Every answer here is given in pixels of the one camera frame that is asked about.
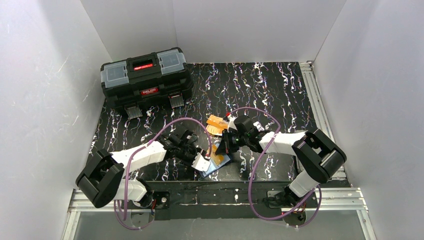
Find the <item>orange credit card stack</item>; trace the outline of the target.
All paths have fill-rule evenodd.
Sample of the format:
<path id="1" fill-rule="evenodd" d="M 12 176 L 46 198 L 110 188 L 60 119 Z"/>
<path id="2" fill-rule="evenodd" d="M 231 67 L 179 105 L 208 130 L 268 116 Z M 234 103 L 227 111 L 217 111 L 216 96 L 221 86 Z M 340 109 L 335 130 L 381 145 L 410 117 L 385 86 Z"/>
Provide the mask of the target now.
<path id="1" fill-rule="evenodd" d="M 206 121 L 206 130 L 210 135 L 222 136 L 223 131 L 228 129 L 228 124 L 222 117 L 211 114 Z"/>

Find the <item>single orange credit card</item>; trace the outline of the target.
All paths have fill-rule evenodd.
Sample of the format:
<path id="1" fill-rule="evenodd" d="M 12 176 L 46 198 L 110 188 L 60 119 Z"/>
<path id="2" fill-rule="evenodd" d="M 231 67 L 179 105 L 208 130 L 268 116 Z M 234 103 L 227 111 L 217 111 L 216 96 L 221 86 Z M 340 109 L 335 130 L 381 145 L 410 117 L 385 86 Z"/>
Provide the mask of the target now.
<path id="1" fill-rule="evenodd" d="M 220 154 L 216 154 L 218 147 L 216 145 L 213 145 L 211 148 L 211 155 L 210 155 L 210 160 L 212 163 L 214 163 L 216 166 L 220 165 L 225 157 L 223 155 Z"/>

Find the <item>navy blue card holder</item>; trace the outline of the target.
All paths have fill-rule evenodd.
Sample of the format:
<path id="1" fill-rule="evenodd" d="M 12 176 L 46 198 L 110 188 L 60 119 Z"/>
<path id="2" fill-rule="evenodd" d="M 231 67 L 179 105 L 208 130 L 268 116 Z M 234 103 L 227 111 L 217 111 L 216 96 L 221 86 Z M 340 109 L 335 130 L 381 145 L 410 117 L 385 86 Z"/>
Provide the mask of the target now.
<path id="1" fill-rule="evenodd" d="M 216 172 L 218 169 L 223 167 L 225 164 L 229 163 L 231 161 L 230 156 L 228 156 L 226 153 L 216 155 L 215 152 L 218 149 L 219 144 L 214 144 L 212 146 L 212 153 L 209 157 L 210 166 L 208 170 L 201 171 L 200 175 L 203 178 L 206 178 L 207 176 L 211 175 L 212 173 Z"/>

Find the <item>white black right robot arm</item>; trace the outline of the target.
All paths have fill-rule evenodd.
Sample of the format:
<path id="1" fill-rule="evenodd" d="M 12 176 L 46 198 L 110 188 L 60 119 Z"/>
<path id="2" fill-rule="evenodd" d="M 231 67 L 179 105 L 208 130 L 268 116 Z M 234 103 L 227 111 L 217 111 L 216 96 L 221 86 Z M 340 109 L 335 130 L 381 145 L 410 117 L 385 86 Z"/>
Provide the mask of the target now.
<path id="1" fill-rule="evenodd" d="M 256 153 L 286 154 L 299 160 L 303 170 L 284 189 L 287 200 L 299 201 L 317 185 L 327 183 L 347 161 L 344 151 L 319 128 L 275 133 L 247 115 L 230 119 L 215 154 L 229 155 L 244 146 Z"/>

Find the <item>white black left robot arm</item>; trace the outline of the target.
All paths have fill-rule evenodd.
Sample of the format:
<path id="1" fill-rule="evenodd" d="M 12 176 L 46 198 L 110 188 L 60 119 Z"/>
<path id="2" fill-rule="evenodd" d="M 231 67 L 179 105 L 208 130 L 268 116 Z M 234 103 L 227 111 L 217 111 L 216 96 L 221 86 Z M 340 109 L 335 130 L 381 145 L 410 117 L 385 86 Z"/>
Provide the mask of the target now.
<path id="1" fill-rule="evenodd" d="M 188 129 L 161 134 L 152 143 L 126 150 L 97 150 L 75 180 L 95 208 L 112 201 L 128 199 L 148 208 L 154 203 L 154 190 L 142 179 L 131 180 L 131 172 L 176 158 L 193 169 L 204 172 L 210 166 L 206 151 L 196 146 L 198 136 Z"/>

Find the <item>black red toolbox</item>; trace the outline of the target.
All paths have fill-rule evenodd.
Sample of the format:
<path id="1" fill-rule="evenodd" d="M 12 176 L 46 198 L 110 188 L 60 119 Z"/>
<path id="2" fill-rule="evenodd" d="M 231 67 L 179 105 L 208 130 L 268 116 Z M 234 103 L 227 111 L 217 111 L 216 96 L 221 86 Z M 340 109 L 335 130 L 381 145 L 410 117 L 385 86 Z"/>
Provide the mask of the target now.
<path id="1" fill-rule="evenodd" d="M 124 112 L 147 109 L 192 97 L 194 81 L 179 47 L 104 63 L 100 68 L 102 92 L 107 105 Z"/>

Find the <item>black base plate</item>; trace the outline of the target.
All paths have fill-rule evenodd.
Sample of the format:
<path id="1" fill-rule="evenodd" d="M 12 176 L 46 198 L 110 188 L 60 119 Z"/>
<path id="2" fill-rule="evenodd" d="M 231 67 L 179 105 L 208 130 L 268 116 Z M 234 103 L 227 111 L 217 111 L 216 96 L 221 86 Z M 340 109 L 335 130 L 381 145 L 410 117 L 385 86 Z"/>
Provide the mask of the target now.
<path id="1" fill-rule="evenodd" d="M 292 206 L 277 205 L 266 198 L 284 191 L 286 181 L 148 181 L 154 191 L 157 221 L 179 219 L 251 219 L 248 194 L 255 210 L 264 217 L 274 217 Z"/>

